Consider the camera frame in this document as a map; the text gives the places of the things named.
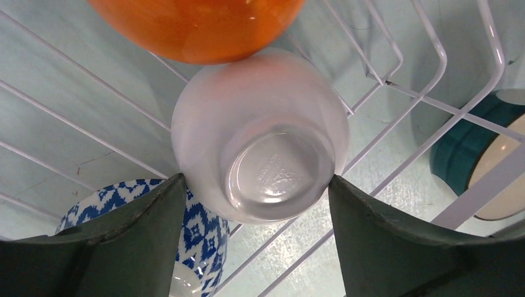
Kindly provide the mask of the orange bowl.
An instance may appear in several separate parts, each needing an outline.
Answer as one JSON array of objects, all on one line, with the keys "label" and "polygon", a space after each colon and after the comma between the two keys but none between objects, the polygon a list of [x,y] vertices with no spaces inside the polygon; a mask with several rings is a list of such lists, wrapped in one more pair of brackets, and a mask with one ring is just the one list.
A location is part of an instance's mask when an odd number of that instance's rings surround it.
[{"label": "orange bowl", "polygon": [[291,26],[296,0],[89,1],[113,29],[151,53],[198,65],[238,61]]}]

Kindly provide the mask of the teal bowl white dots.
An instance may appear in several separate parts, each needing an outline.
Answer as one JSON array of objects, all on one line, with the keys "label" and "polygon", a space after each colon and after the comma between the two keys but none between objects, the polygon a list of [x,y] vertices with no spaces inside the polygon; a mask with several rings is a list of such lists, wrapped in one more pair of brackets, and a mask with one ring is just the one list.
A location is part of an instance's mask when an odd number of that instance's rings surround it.
[{"label": "teal bowl white dots", "polygon": [[[524,132],[524,89],[489,93],[470,111],[474,116]],[[517,140],[462,119],[432,147],[430,171],[460,196],[519,145]],[[502,220],[524,211],[524,176],[520,176],[475,215]]]}]

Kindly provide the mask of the plain white bowl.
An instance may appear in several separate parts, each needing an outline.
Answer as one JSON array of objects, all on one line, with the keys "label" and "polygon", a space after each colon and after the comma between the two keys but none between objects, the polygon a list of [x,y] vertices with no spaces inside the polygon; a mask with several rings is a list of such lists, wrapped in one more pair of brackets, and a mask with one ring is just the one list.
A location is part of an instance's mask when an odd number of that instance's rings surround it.
[{"label": "plain white bowl", "polygon": [[189,189],[242,224],[310,209],[350,149],[339,94],[312,63],[278,48],[203,67],[177,99],[170,131]]}]

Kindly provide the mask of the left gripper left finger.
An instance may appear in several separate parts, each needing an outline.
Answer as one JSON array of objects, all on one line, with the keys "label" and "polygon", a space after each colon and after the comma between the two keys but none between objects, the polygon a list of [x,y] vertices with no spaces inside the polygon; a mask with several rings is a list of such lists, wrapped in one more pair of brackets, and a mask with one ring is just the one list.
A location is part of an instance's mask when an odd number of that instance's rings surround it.
[{"label": "left gripper left finger", "polygon": [[168,296],[186,203],[182,174],[54,236],[1,242],[2,296]]}]

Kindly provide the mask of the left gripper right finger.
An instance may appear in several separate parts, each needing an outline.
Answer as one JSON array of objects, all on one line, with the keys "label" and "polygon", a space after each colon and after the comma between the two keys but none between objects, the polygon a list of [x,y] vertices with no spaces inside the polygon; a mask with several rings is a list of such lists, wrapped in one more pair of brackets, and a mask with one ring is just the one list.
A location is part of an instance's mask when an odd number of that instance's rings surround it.
[{"label": "left gripper right finger", "polygon": [[443,228],[341,176],[328,187],[347,296],[523,296],[524,237]]}]

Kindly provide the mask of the blue white patterned bowl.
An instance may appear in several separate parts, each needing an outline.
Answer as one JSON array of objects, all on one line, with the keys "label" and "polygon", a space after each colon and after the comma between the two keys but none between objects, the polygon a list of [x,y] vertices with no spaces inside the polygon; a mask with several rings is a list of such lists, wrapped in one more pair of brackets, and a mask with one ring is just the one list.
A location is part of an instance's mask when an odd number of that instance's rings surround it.
[{"label": "blue white patterned bowl", "polygon": [[[95,191],[72,206],[56,232],[93,220],[147,194],[163,181],[134,179]],[[190,191],[180,232],[170,296],[213,296],[222,277],[230,236],[228,221],[206,209]]]}]

